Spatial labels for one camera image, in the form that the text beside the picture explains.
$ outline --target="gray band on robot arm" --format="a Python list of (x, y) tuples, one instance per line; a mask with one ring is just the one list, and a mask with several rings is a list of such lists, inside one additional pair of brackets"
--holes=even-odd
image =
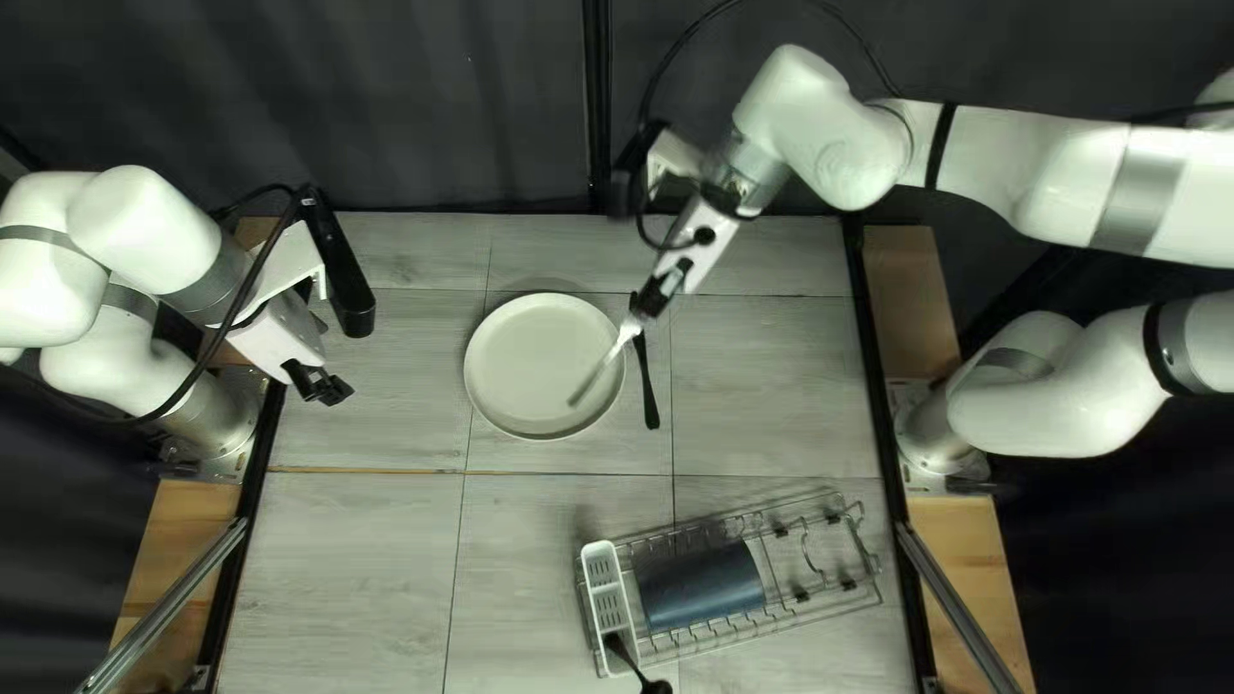
[(977, 362), (979, 367), (1002, 367), (1011, 369), (1028, 380), (1037, 380), (1054, 373), (1054, 364), (1037, 354), (1016, 349), (1014, 347), (995, 347), (986, 351)]
[(102, 305), (128, 311), (151, 325), (154, 324), (154, 316), (158, 315), (158, 301), (121, 284), (109, 284), (102, 290)]
[(158, 419), (160, 426), (194, 442), (202, 458), (243, 446), (253, 433), (257, 409), (243, 394), (230, 393), (217, 380), (199, 382), (180, 405)]
[(6, 238), (41, 241), (43, 243), (51, 243), (52, 246), (59, 246), (60, 248), (64, 248), (67, 251), (73, 251), (74, 253), (81, 256), (83, 258), (89, 258), (91, 262), (97, 263), (100, 267), (102, 267), (102, 263), (99, 263), (99, 261), (90, 258), (90, 256), (86, 254), (85, 251), (79, 248), (77, 243), (73, 243), (73, 240), (69, 238), (69, 235), (56, 231), (54, 228), (46, 228), (42, 226), (31, 226), (20, 224), (6, 226), (4, 228), (0, 228), (0, 241), (4, 241)]
[(1127, 147), (1088, 246), (1143, 256), (1170, 209), (1183, 164), (1176, 152)]
[(1157, 342), (1161, 345), (1160, 364), (1174, 377), (1175, 382), (1191, 393), (1211, 395), (1217, 390), (1199, 378), (1187, 351), (1187, 314), (1191, 312), (1193, 304), (1195, 299), (1182, 299), (1161, 306), (1161, 316), (1157, 322)]
[(215, 325), (223, 320), (252, 259), (231, 236), (223, 236), (218, 253), (196, 282), (159, 296), (196, 325)]

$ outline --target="dish rack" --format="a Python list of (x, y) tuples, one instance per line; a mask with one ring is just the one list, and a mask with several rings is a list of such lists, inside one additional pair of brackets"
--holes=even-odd
[[(861, 501), (839, 491), (729, 511), (582, 547), (575, 562), (587, 640), (600, 677), (632, 672), (603, 648), (617, 633), (640, 668), (744, 643), (882, 604), (881, 564), (859, 530)], [(763, 606), (689, 626), (649, 631), (638, 579), (665, 558), (744, 542), (763, 582)]]

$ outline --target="gray tile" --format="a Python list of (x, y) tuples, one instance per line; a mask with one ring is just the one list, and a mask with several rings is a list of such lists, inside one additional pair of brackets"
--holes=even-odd
[(685, 296), (671, 321), (677, 474), (877, 477), (849, 300)]
[(339, 212), (338, 222), (374, 288), (484, 289), (487, 215)]
[(655, 253), (631, 222), (595, 215), (495, 217), (489, 289), (629, 293), (647, 280)]
[(350, 340), (337, 326), (325, 335), (327, 368), (355, 394), (326, 408), (289, 393), (271, 464), (464, 467), (471, 404), (463, 389), (463, 352), (484, 311), (484, 293), (374, 294), (373, 335)]
[[(447, 694), (638, 689), (600, 679), (574, 562), (591, 540), (671, 521), (665, 477), (468, 475)], [(676, 680), (676, 667), (648, 677)]]
[(871, 608), (680, 663), (681, 694), (916, 692), (905, 617)]
[(438, 692), (463, 477), (271, 473), (220, 692)]
[(850, 296), (839, 221), (759, 217), (742, 225), (700, 293)]
[[(487, 309), (517, 296), (489, 293)], [(619, 294), (578, 294), (613, 322), (626, 312)], [(663, 321), (647, 332), (652, 387), (660, 410), (660, 429), (649, 431), (643, 419), (643, 383), (638, 356), (626, 349), (626, 380), (621, 396), (598, 422), (563, 441), (522, 441), (489, 424), (480, 412), (471, 416), (468, 469), (518, 472), (582, 472), (605, 474), (670, 474), (673, 472), (673, 409), (669, 393), (669, 328)]]
[[(633, 222), (598, 216), (494, 217), (489, 289), (631, 291), (655, 262)], [(660, 237), (668, 215), (648, 217)], [(839, 224), (829, 217), (763, 217), (743, 225), (701, 294), (851, 294)]]

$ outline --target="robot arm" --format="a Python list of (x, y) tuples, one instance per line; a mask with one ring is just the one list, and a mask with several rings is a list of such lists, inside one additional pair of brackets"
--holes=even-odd
[[(1043, 241), (1234, 267), (1223, 204), (1234, 191), (1234, 132), (907, 100), (863, 105), (834, 68), (795, 46), (766, 61), (733, 125), (695, 167), (700, 191), (666, 237), (675, 249), (660, 254), (639, 293), (634, 310), (644, 316), (696, 291), (790, 172), (842, 210), (866, 207), (895, 184), (923, 186), (977, 200)], [(661, 152), (661, 140), (675, 138), (650, 147), (649, 189), (661, 172), (691, 169), (676, 161), (680, 146)], [(935, 472), (972, 446), (1112, 451), (1171, 394), (1234, 391), (1234, 363), (1222, 356), (1232, 319), (1234, 294), (1118, 311), (1087, 330), (1029, 314), (908, 417), (902, 447)]]
[(332, 303), (350, 337), (373, 330), (373, 294), (320, 194), (305, 188), (294, 203), (305, 221), (262, 252), (249, 282), (254, 258), (151, 169), (21, 178), (0, 206), (0, 358), (11, 363), (25, 348), (42, 348), (39, 370), (52, 387), (135, 417), (157, 410), (164, 429), (230, 453), (252, 430), (252, 403), (201, 373), (164, 408), (195, 363), (152, 341), (152, 330), (159, 301), (211, 328), (237, 306), (227, 332), (233, 347), (306, 400), (341, 401), (350, 388), (325, 372), (316, 321), (292, 286), (316, 277), (325, 299), (322, 256), (332, 256), (332, 268), (349, 258), (339, 274), (350, 277), (329, 285), (342, 290)]

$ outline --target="wooden board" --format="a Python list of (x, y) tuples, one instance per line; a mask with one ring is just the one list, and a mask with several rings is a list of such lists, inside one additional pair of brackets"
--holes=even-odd
[[(865, 232), (863, 259), (884, 373), (946, 377), (960, 366), (960, 347), (933, 230), (870, 226)], [(1021, 688), (1035, 692), (993, 499), (909, 495), (908, 516)], [(985, 675), (924, 584), (922, 593), (943, 690), (988, 692)]]
[(861, 257), (884, 373), (934, 380), (959, 368), (960, 345), (934, 231), (869, 226)]
[[(909, 496), (908, 515), (964, 604), (1025, 693), (1035, 692), (1002, 533), (990, 496)], [(923, 584), (934, 667), (946, 694), (983, 694), (990, 684)]]
[[(148, 612), (189, 564), (236, 515), (241, 488), (164, 479), (146, 521), (137, 562), (112, 633), (115, 647)], [(115, 689), (122, 693), (175, 692), (193, 673), (206, 631), (217, 571), (193, 594), (158, 642)]]
[(236, 222), (236, 241), (241, 248), (249, 251), (269, 238), (276, 224), (279, 217), (241, 217)]

